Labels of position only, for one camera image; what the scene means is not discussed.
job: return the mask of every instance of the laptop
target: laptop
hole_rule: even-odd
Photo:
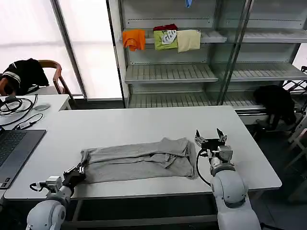
[[[0,126],[0,189],[8,189],[46,130],[5,130]]]

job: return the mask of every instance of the red cloth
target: red cloth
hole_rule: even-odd
[[[160,30],[177,30],[178,27],[175,24],[170,25],[161,25],[157,26],[153,29],[153,31],[160,31]]]

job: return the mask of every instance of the orange cloth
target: orange cloth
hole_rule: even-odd
[[[131,51],[136,49],[145,49],[145,31],[144,30],[129,30],[123,32],[124,47],[128,47]]]

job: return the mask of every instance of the computer mouse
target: computer mouse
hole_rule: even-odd
[[[37,110],[37,111],[44,111],[44,110],[46,110],[46,109],[48,109],[50,107],[51,107],[50,104],[40,104],[38,106],[35,106],[33,109]]]

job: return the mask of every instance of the black cloth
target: black cloth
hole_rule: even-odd
[[[35,59],[19,60],[9,65],[0,80],[7,78],[9,84],[16,91],[16,95],[25,95],[34,86],[48,86],[49,82],[43,68]]]
[[[295,103],[290,92],[278,85],[260,86],[254,92],[256,103],[262,104],[268,111],[269,118],[274,115],[272,129],[275,129],[280,119],[287,125],[296,121],[294,114]]]

